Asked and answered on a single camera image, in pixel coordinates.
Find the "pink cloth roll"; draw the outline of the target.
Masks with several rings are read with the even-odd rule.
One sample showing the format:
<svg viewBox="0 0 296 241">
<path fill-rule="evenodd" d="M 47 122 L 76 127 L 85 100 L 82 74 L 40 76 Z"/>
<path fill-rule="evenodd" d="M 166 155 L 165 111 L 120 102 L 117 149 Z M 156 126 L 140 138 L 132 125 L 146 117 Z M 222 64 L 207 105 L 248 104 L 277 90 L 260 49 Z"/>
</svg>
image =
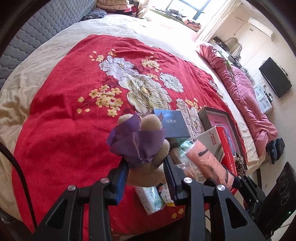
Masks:
<svg viewBox="0 0 296 241">
<path fill-rule="evenodd" d="M 186 151 L 187 158 L 197 166 L 205 179 L 212 179 L 231 189 L 234 176 L 222 166 L 216 157 L 199 141 Z"/>
</svg>

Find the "plastic bag with beige item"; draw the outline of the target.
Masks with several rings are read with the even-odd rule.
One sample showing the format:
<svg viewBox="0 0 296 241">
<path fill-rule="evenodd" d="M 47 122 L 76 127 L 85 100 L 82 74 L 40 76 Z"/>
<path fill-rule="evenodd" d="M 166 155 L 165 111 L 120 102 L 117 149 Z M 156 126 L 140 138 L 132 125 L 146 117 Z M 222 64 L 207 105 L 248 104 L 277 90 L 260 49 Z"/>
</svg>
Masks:
<svg viewBox="0 0 296 241">
<path fill-rule="evenodd" d="M 192 161 L 187 158 L 184 150 L 182 150 L 180 147 L 173 148 L 170 151 L 170 156 L 174 164 L 182 169 L 187 177 L 190 177 L 199 183 L 205 182 L 206 179 L 204 178 L 200 170 Z"/>
</svg>

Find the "brown teddy with purple ribbon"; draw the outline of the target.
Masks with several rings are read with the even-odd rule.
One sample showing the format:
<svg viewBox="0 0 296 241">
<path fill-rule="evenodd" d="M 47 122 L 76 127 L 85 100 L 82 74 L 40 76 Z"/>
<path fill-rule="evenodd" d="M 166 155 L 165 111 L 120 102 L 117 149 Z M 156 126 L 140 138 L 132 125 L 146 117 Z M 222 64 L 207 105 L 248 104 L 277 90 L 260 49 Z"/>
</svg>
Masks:
<svg viewBox="0 0 296 241">
<path fill-rule="evenodd" d="M 110 151 L 129 165 L 127 185 L 153 187 L 166 183 L 163 162 L 169 154 L 166 130 L 155 114 L 124 114 L 108 136 Z"/>
</svg>

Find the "leopard print scrunchie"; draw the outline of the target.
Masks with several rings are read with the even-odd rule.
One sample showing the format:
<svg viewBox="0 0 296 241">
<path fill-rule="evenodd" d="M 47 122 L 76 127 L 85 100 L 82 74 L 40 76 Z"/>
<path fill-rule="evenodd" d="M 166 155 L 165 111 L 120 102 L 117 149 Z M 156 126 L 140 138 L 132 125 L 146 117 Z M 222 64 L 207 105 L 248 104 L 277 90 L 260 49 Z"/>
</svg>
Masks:
<svg viewBox="0 0 296 241">
<path fill-rule="evenodd" d="M 237 175 L 244 176 L 246 173 L 244 168 L 244 159 L 243 156 L 241 156 L 238 152 L 235 152 L 234 154 L 234 163 L 236 166 Z"/>
</svg>

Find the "pink quilted duvet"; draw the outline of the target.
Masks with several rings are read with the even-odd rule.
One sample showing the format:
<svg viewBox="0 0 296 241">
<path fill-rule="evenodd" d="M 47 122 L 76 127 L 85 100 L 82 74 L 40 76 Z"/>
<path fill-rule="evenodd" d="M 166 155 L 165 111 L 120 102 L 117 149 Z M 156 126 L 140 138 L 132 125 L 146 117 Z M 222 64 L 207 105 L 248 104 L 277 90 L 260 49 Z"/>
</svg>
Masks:
<svg viewBox="0 0 296 241">
<path fill-rule="evenodd" d="M 250 80 L 239 68 L 229 64 L 213 45 L 202 43 L 197 46 L 197 53 L 221 79 L 249 128 L 257 153 L 263 155 L 266 145 L 277 139 L 278 130 L 261 111 Z"/>
</svg>

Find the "red cardboard box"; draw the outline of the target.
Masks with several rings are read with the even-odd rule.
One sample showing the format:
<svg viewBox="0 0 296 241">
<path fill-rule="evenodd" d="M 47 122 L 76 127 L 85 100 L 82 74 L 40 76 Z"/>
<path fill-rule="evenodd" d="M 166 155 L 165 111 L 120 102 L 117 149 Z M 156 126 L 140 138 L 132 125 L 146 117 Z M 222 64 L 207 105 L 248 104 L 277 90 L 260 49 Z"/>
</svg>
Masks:
<svg viewBox="0 0 296 241">
<path fill-rule="evenodd" d="M 237 176 L 234 156 L 224 127 L 214 126 L 194 138 L 194 141 L 196 140 L 200 141 L 215 156 L 218 162 Z"/>
</svg>

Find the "green tissue packet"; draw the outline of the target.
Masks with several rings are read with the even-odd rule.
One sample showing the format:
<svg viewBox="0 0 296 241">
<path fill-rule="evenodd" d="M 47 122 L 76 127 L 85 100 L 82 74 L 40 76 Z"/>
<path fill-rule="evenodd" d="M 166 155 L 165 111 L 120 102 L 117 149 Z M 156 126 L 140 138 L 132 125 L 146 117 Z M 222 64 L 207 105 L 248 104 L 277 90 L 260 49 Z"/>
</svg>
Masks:
<svg viewBox="0 0 296 241">
<path fill-rule="evenodd" d="M 180 146 L 172 148 L 172 151 L 176 151 L 180 155 L 185 153 L 194 144 L 193 140 L 184 141 Z"/>
</svg>

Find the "dark tray with pink base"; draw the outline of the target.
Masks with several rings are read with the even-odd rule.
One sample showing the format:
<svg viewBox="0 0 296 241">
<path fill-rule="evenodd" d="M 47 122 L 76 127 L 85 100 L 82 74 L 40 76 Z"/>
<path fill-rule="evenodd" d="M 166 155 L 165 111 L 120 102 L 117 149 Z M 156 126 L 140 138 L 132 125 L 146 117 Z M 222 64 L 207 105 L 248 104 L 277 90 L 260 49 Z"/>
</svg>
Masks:
<svg viewBox="0 0 296 241">
<path fill-rule="evenodd" d="M 243 167 L 247 170 L 247 156 L 244 143 L 239 135 L 239 130 L 236 128 L 235 121 L 231 119 L 230 114 L 219 109 L 204 107 L 198 112 L 198 116 L 205 131 L 214 126 L 222 126 L 227 130 L 226 132 L 231 142 L 231 150 L 243 157 Z"/>
</svg>

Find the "white drawer cabinet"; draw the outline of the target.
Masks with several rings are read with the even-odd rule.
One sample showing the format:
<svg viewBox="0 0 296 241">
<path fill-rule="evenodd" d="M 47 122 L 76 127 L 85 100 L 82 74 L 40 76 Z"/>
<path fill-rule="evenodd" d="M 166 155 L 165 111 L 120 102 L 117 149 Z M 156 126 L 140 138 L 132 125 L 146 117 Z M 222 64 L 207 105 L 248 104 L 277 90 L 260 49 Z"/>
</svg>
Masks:
<svg viewBox="0 0 296 241">
<path fill-rule="evenodd" d="M 271 104 L 271 95 L 268 95 L 261 84 L 256 84 L 253 86 L 255 96 L 261 112 L 264 114 L 270 114 L 273 111 L 273 106 Z"/>
</svg>

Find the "dark blue square box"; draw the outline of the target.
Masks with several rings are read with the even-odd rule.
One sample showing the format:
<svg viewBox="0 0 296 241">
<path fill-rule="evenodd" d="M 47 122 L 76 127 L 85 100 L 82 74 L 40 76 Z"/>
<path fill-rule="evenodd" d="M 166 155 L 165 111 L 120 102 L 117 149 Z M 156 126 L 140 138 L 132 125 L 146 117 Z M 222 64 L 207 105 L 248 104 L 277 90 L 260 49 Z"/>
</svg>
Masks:
<svg viewBox="0 0 296 241">
<path fill-rule="evenodd" d="M 166 129 L 166 139 L 185 138 L 187 140 L 190 137 L 181 111 L 153 109 L 152 113 L 159 117 L 163 127 Z"/>
</svg>

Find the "red floral blanket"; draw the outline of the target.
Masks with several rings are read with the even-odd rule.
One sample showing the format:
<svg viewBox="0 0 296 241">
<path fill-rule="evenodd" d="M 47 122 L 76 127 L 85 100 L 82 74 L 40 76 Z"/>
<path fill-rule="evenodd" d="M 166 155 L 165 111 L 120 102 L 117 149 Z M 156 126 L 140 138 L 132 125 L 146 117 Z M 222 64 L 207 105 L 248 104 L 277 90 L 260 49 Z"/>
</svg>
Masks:
<svg viewBox="0 0 296 241">
<path fill-rule="evenodd" d="M 69 185 L 89 186 L 118 166 L 106 141 L 121 115 L 184 110 L 195 137 L 203 107 L 229 111 L 213 77 L 192 62 L 132 37 L 80 41 L 38 90 L 16 142 L 37 221 Z"/>
</svg>

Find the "white air conditioner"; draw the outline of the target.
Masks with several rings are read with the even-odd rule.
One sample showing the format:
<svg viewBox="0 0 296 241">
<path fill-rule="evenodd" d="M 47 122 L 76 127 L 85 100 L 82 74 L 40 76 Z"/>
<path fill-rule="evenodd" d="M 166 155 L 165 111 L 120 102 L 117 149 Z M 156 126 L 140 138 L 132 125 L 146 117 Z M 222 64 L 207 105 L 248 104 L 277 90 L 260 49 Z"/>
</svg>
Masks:
<svg viewBox="0 0 296 241">
<path fill-rule="evenodd" d="M 260 30 L 262 33 L 264 33 L 267 37 L 269 37 L 272 41 L 275 39 L 275 33 L 273 30 L 271 30 L 269 27 L 266 25 L 262 24 L 258 20 L 254 18 L 249 18 L 248 23 L 258 30 Z"/>
</svg>

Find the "beige bed sheet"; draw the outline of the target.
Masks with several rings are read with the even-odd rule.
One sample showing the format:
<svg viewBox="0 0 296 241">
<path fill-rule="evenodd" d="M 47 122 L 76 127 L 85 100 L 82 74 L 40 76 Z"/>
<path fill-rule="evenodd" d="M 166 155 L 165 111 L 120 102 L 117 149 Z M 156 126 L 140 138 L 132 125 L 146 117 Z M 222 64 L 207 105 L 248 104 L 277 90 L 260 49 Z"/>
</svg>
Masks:
<svg viewBox="0 0 296 241">
<path fill-rule="evenodd" d="M 164 48 L 167 52 L 192 62 L 209 73 L 217 86 L 218 95 L 227 104 L 229 108 L 227 112 L 240 132 L 248 161 L 248 173 L 252 173 L 259 166 L 261 158 L 242 114 L 219 76 L 196 52 L 196 43 L 184 33 L 183 29 L 115 14 L 107 15 L 102 19 L 81 21 L 62 30 L 30 54 L 8 77 L 1 89 L 1 141 L 13 155 L 16 142 L 25 121 L 29 118 L 30 106 L 38 90 L 54 67 L 71 49 L 91 35 L 132 37 L 153 47 Z M 180 111 L 187 122 L 190 137 L 195 138 L 202 132 L 199 116 L 197 119 L 199 133 L 192 137 L 190 124 L 194 120 L 185 117 L 184 110 Z"/>
</svg>

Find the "stack of folded blankets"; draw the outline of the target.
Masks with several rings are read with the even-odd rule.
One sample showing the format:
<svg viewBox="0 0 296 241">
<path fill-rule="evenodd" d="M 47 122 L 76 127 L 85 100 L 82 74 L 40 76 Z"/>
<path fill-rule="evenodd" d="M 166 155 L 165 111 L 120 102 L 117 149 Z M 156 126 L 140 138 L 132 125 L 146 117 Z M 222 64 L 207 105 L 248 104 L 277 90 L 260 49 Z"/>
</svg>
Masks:
<svg viewBox="0 0 296 241">
<path fill-rule="evenodd" d="M 149 9 L 148 0 L 97 0 L 97 7 L 111 14 L 143 18 Z"/>
</svg>

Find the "black wall television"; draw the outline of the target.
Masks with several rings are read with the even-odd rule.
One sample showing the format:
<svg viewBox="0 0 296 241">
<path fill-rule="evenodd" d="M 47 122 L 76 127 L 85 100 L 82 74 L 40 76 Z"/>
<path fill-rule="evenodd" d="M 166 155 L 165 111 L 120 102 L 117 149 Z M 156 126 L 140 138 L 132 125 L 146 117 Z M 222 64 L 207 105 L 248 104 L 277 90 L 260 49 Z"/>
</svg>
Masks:
<svg viewBox="0 0 296 241">
<path fill-rule="evenodd" d="M 287 77 L 287 73 L 271 57 L 260 66 L 259 71 L 278 98 L 290 91 L 292 84 Z"/>
</svg>

